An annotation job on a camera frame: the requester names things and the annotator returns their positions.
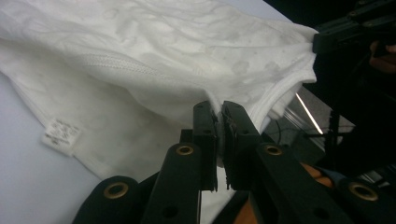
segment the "white table surface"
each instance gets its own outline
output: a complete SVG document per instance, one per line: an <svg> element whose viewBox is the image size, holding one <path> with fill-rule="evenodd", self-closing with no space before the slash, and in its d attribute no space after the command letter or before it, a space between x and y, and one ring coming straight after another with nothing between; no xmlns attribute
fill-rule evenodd
<svg viewBox="0 0 396 224"><path fill-rule="evenodd" d="M261 0L221 0L247 14L288 21ZM44 127L0 73L0 224L71 223L101 181L45 146Z"/></svg>

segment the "metal ring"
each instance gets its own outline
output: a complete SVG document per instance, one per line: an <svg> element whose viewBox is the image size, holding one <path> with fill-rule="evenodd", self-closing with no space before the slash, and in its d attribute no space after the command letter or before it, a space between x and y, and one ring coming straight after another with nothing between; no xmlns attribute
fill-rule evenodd
<svg viewBox="0 0 396 224"><path fill-rule="evenodd" d="M117 190L117 192L111 192L111 189L115 187L120 187L120 190ZM113 184L110 184L107 186L103 194L105 195L106 198L108 199L118 199L126 194L128 191L128 185L123 183L123 182L116 182Z"/></svg>
<svg viewBox="0 0 396 224"><path fill-rule="evenodd" d="M348 188L355 196L363 200L372 202L378 200L378 194L374 190L361 183L352 182L349 184Z"/></svg>
<svg viewBox="0 0 396 224"><path fill-rule="evenodd" d="M176 149L177 154L181 156L190 155L193 151L194 149L189 146L181 146Z"/></svg>
<svg viewBox="0 0 396 224"><path fill-rule="evenodd" d="M273 155L273 156L279 156L283 154L282 149L280 149L279 147L276 146L265 146L264 148L265 152Z"/></svg>

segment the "wrinkled cloth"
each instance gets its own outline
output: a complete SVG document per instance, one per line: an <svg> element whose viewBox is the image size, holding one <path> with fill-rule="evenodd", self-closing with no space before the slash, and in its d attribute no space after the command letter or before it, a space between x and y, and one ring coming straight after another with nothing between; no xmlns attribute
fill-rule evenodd
<svg viewBox="0 0 396 224"><path fill-rule="evenodd" d="M242 105L258 130L314 82L316 31L211 0L2 1L0 71L44 126L78 126L71 155L101 178L157 172L192 107Z"/></svg>

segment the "clothing tag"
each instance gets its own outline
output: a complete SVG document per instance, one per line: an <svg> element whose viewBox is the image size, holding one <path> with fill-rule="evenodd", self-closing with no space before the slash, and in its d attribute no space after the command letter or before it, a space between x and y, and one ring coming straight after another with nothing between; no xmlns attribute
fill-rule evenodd
<svg viewBox="0 0 396 224"><path fill-rule="evenodd" d="M81 135L81 129L62 119L53 119L41 139L44 144L67 156L73 156L73 146Z"/></svg>

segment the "black plastic part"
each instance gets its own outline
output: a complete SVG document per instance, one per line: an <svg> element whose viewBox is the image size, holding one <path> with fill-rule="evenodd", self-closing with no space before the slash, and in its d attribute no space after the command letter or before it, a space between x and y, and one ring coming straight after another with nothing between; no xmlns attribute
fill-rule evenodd
<svg viewBox="0 0 396 224"><path fill-rule="evenodd" d="M251 159L257 172L251 192L258 220L278 224L353 223L288 148L261 144Z"/></svg>
<svg viewBox="0 0 396 224"><path fill-rule="evenodd" d="M169 148L141 223L199 223L201 149L183 143Z"/></svg>
<svg viewBox="0 0 396 224"><path fill-rule="evenodd" d="M216 124L208 101L194 107L192 142L202 150L201 190L218 190Z"/></svg>
<svg viewBox="0 0 396 224"><path fill-rule="evenodd" d="M109 199L104 192L114 183L124 183L127 192L116 199ZM142 200L137 182L126 176L113 176L102 181L79 208L73 224L138 223L142 213Z"/></svg>
<svg viewBox="0 0 396 224"><path fill-rule="evenodd" d="M227 185L235 190L250 190L254 171L250 154L262 137L241 105L225 101L221 112L226 139L223 162Z"/></svg>
<svg viewBox="0 0 396 224"><path fill-rule="evenodd" d="M179 143L192 143L192 130L183 129L181 130Z"/></svg>
<svg viewBox="0 0 396 224"><path fill-rule="evenodd" d="M349 12L343 18L317 26L319 33L314 35L313 52L328 53L352 45L366 45L368 48L376 40L386 44L394 43L395 8L396 0L376 1ZM382 50L376 52L375 57L385 54Z"/></svg>
<svg viewBox="0 0 396 224"><path fill-rule="evenodd" d="M351 186L358 184L364 188L357 188L356 192ZM354 219L361 224L391 224L396 223L396 202L377 186L357 178L345 178L337 185L337 193L341 196L339 204ZM365 196L377 195L376 200L364 199Z"/></svg>
<svg viewBox="0 0 396 224"><path fill-rule="evenodd" d="M154 189L154 184L157 181L158 173L150 176L149 178L143 180L139 183L139 199L141 200L141 204L143 209L146 209L147 203L149 201L149 196L151 195L152 190Z"/></svg>

